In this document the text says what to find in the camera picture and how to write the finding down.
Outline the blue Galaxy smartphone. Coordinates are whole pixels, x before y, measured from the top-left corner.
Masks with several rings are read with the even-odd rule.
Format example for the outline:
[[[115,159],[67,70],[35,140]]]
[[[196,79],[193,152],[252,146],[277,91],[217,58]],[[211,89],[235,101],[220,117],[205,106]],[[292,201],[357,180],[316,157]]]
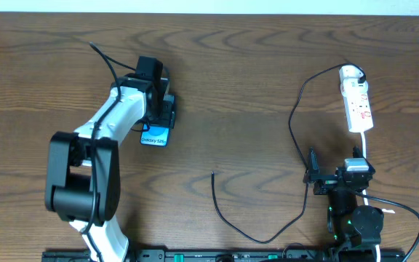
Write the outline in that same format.
[[[169,139],[170,128],[144,125],[140,143],[147,146],[165,147]]]

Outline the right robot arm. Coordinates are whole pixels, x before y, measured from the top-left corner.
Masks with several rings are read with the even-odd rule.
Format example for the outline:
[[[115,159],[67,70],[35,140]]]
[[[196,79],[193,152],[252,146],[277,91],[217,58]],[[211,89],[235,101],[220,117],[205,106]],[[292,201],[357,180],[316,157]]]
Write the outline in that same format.
[[[359,205],[357,195],[369,186],[375,169],[359,148],[331,175],[320,172],[315,151],[308,151],[307,173],[303,179],[314,185],[315,195],[326,195],[329,202],[327,228],[335,242],[318,258],[323,261],[377,261],[376,246],[381,243],[383,212],[370,205]]]

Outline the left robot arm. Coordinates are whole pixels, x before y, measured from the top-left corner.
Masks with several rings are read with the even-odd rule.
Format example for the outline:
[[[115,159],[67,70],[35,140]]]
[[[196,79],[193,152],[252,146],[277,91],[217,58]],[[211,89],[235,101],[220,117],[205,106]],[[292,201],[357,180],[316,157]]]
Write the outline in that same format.
[[[73,132],[56,132],[49,142],[45,206],[82,235],[89,261],[130,257],[130,241],[116,218],[119,147],[137,123],[143,123],[144,144],[167,144],[176,115],[169,84],[162,76],[120,77],[88,122]]]

